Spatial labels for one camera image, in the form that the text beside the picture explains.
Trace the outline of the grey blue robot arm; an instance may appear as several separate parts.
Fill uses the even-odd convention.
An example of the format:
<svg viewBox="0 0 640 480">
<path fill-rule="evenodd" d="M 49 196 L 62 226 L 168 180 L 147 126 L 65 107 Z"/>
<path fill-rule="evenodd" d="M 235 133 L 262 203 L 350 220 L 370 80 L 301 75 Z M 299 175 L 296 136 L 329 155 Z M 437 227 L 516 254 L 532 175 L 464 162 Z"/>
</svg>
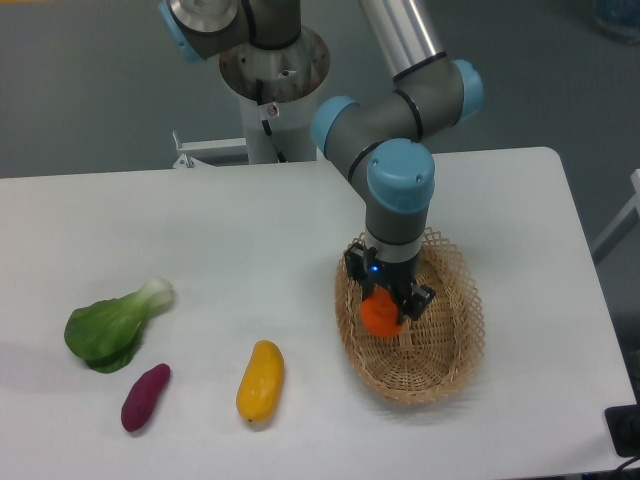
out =
<svg viewBox="0 0 640 480">
<path fill-rule="evenodd" d="M 364 298 L 387 291 L 398 321 L 417 320 L 434 290 L 416 280 L 435 163 L 426 137 L 477 112 L 484 87 L 451 59 L 422 1 L 361 5 L 393 91 L 372 105 L 320 101 L 330 70 L 324 40 L 297 1 L 163 1 L 160 14 L 183 57 L 216 58 L 241 110 L 253 164 L 330 161 L 366 205 L 365 235 L 344 255 Z"/>
</svg>

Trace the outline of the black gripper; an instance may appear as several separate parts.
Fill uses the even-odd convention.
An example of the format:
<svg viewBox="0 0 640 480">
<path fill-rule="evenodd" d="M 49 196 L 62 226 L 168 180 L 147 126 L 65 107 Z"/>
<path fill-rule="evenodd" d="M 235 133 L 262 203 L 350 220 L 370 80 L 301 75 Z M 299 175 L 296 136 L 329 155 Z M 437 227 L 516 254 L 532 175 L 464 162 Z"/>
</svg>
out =
<svg viewBox="0 0 640 480">
<path fill-rule="evenodd" d="M 376 287 L 386 290 L 399 308 L 398 324 L 417 321 L 435 299 L 436 291 L 415 283 L 418 255 L 402 262 L 388 262 L 378 257 L 374 247 L 353 243 L 344 253 L 347 276 L 361 288 L 361 300 L 368 299 Z"/>
</svg>

